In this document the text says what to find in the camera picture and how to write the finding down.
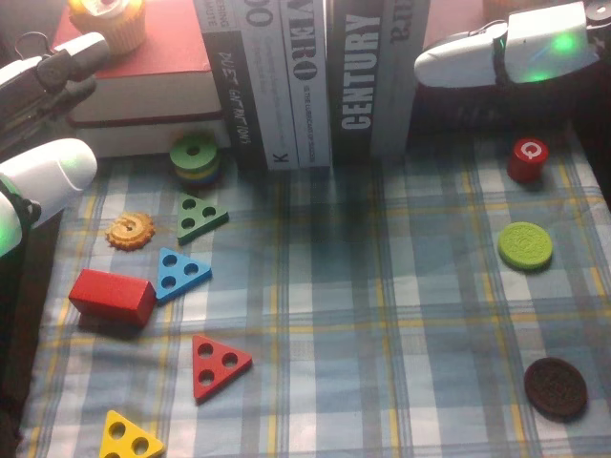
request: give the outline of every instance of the blue triangle block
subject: blue triangle block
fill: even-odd
[[[158,302],[171,301],[210,278],[212,269],[205,262],[161,248],[157,273]]]

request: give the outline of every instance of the green triangle block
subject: green triangle block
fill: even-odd
[[[193,239],[216,229],[229,221],[226,210],[216,205],[210,205],[200,198],[188,194],[180,194],[179,199],[179,245],[189,243]]]

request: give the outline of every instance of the plaid tablecloth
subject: plaid tablecloth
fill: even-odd
[[[575,137],[541,137],[539,185],[505,172],[512,139],[431,140],[401,163],[238,177],[198,191],[230,222],[178,248],[166,158],[105,162],[61,226],[20,455],[96,457],[114,409],[168,457],[611,456],[611,219]],[[147,212],[158,233],[117,252],[104,229]],[[543,226],[550,268],[496,251],[512,221]],[[214,279],[160,306],[141,333],[79,320],[82,268],[155,283],[161,247]],[[216,397],[193,399],[191,338],[253,355]],[[556,356],[588,385],[579,420],[533,410],[523,374]]]

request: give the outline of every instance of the red cylinder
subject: red cylinder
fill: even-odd
[[[507,174],[519,183],[528,183],[541,178],[543,164],[549,156],[547,145],[536,138],[522,138],[516,142]]]

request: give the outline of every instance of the triangle block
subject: triangle block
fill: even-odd
[[[137,427],[114,410],[106,414],[99,458],[155,458],[165,445],[153,434]]]
[[[180,194],[179,245],[184,245],[228,221],[229,214],[221,207],[210,205],[206,201],[188,194]]]
[[[252,365],[252,356],[203,336],[193,337],[193,396],[201,403]]]
[[[205,262],[161,248],[157,273],[157,301],[171,301],[210,278],[212,269]]]

